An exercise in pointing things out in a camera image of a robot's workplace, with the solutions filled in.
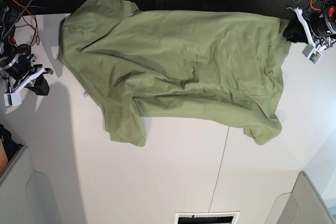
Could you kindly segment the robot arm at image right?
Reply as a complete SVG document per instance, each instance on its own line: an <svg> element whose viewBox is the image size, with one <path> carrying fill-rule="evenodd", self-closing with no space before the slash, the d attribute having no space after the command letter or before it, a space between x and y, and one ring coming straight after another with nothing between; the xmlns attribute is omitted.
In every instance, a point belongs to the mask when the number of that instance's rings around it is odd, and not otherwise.
<svg viewBox="0 0 336 224"><path fill-rule="evenodd" d="M283 36L290 42L308 43L308 34L312 41L318 45L331 47L335 43L335 0L310 0L306 9L301 11L301 17L307 23L304 28L296 15L285 28Z"/></svg>

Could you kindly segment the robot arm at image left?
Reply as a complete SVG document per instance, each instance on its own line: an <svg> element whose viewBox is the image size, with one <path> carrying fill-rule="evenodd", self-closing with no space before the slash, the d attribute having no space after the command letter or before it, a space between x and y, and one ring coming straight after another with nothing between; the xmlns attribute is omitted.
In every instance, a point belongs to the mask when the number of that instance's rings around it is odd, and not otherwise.
<svg viewBox="0 0 336 224"><path fill-rule="evenodd" d="M33 0L1 0L1 78L5 81L8 92L27 88L36 95L46 96L49 85L44 75L53 74L50 68L35 64L36 57L31 49L40 43L36 16L29 11ZM18 45L14 36L16 25L27 14L33 23L26 23L33 29L33 39L28 44Z"/></svg>

